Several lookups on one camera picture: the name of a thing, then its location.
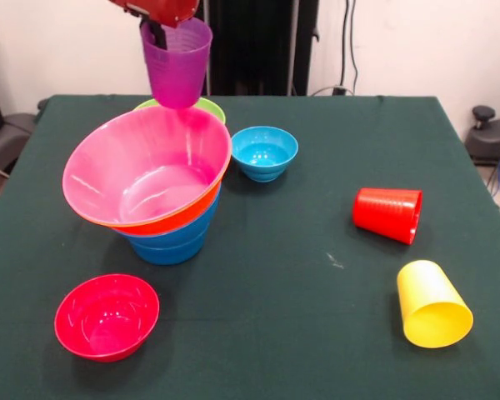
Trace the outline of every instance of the red bowl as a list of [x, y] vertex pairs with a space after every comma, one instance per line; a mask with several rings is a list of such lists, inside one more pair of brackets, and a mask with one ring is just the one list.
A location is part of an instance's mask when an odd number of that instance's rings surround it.
[[74, 288], [54, 320], [57, 340], [77, 356], [103, 363], [122, 360], [146, 340], [159, 316], [159, 298], [138, 277], [111, 274]]

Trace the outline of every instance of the purple cup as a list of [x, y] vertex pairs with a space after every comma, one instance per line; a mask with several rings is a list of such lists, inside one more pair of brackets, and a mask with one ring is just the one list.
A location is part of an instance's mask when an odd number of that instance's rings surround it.
[[176, 28], [163, 25], [167, 50], [154, 45], [147, 23], [141, 26], [142, 48], [153, 97], [164, 107], [192, 107], [200, 98], [213, 33], [192, 18]]

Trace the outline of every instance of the plastic bowl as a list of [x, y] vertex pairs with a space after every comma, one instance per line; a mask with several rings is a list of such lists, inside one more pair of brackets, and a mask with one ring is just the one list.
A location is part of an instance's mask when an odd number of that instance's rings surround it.
[[207, 211], [200, 217], [175, 231], [164, 233], [161, 235], [127, 235], [126, 233], [121, 233], [131, 244], [137, 244], [139, 246], [144, 246], [148, 248], [173, 248], [175, 246], [180, 246], [193, 240], [195, 237], [200, 235], [204, 229], [209, 226], [215, 211], [217, 210], [218, 198], [220, 193], [215, 198], [215, 201]]
[[[140, 110], [141, 108], [156, 107], [156, 106], [159, 106], [159, 103], [155, 98], [152, 98], [150, 100], [147, 100], [146, 102], [142, 102], [141, 104], [136, 106], [134, 109]], [[222, 123], [226, 124], [226, 114], [220, 108], [220, 106], [218, 104], [216, 104], [215, 102], [212, 102], [211, 100], [208, 100], [204, 97], [200, 97], [198, 99], [197, 103], [193, 107], [200, 108], [203, 111], [207, 111], [208, 113], [213, 114]]]
[[248, 127], [232, 137], [233, 158], [253, 181], [279, 177], [298, 153], [298, 142], [278, 127]]
[[69, 352], [110, 363], [135, 352], [158, 316], [158, 295], [142, 279], [103, 275], [82, 283], [64, 298], [54, 329]]
[[147, 107], [105, 123], [77, 146], [63, 193], [93, 223], [134, 235], [170, 232], [213, 203], [231, 151], [228, 130], [213, 115]]
[[203, 247], [209, 226], [191, 241], [175, 247], [146, 247], [132, 242], [135, 253], [147, 263], [174, 265], [194, 257]]

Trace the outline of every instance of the pink bowl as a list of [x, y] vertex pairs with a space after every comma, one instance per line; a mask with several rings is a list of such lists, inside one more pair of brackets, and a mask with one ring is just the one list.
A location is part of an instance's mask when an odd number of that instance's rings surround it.
[[57, 340], [71, 353], [110, 363], [135, 352], [156, 325], [159, 299], [138, 277], [95, 277], [73, 289], [57, 309]]
[[231, 152], [229, 132], [212, 114], [143, 108], [103, 124], [76, 147], [63, 173], [63, 193], [88, 221], [148, 227], [208, 197]]

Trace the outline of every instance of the green bowl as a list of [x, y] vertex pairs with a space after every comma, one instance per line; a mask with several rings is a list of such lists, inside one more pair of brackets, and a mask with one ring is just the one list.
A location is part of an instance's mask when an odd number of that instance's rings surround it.
[[[153, 98], [151, 100], [147, 100], [146, 102], [142, 102], [138, 106], [136, 106], [134, 109], [138, 110], [139, 108], [146, 108], [146, 107], [154, 107], [158, 106], [159, 103]], [[207, 100], [204, 97], [200, 97], [197, 101], [197, 103], [193, 106], [196, 108], [200, 108], [201, 110], [207, 111], [210, 114], [213, 114], [215, 117], [220, 119], [222, 123], [226, 123], [226, 114], [224, 111], [216, 104], [215, 102], [212, 102], [211, 100]]]

